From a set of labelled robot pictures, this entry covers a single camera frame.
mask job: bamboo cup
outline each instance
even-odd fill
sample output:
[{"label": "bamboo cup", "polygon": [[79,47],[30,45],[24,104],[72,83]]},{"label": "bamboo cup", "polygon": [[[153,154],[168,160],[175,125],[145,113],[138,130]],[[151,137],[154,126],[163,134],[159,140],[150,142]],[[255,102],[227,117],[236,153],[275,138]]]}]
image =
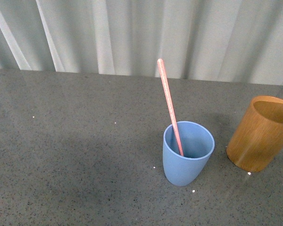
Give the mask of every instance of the bamboo cup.
[{"label": "bamboo cup", "polygon": [[226,152],[248,172],[263,170],[283,147],[283,100],[258,96],[251,100]]}]

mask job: curtain fold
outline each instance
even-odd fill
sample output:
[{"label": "curtain fold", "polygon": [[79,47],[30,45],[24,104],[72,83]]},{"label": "curtain fold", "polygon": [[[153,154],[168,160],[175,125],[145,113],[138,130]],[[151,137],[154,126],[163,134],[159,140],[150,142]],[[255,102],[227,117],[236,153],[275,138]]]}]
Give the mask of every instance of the curtain fold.
[{"label": "curtain fold", "polygon": [[0,68],[283,85],[283,0],[0,0]]}]

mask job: speckled countertop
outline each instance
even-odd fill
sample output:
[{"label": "speckled countertop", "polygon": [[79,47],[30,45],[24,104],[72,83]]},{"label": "speckled countertop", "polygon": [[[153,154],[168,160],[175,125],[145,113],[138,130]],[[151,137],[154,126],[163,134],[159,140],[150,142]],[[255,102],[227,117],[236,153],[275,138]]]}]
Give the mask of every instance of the speckled countertop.
[{"label": "speckled countertop", "polygon": [[184,187],[163,172],[160,78],[0,69],[0,226],[283,226],[283,150],[251,175],[225,152],[252,97],[283,86],[169,85],[177,120],[216,142]]}]

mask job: pink straw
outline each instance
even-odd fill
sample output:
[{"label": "pink straw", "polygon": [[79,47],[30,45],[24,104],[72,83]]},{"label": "pink straw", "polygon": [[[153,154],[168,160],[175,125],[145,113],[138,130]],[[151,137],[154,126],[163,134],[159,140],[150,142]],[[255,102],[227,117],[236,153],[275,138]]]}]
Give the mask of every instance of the pink straw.
[{"label": "pink straw", "polygon": [[172,99],[171,99],[171,93],[170,93],[170,89],[169,89],[169,85],[168,85],[168,80],[166,78],[165,64],[164,64],[164,61],[162,59],[158,59],[157,64],[158,64],[158,70],[159,70],[159,73],[160,73],[162,85],[163,85],[164,91],[165,91],[166,102],[168,104],[168,109],[169,109],[173,129],[174,129],[174,133],[175,133],[175,138],[176,138],[176,141],[177,141],[177,144],[178,144],[179,153],[180,153],[181,156],[183,156],[183,147],[181,146],[181,141],[180,141],[180,138],[179,138],[179,132],[178,132],[177,122],[176,122],[176,118],[175,118],[173,103],[172,103]]}]

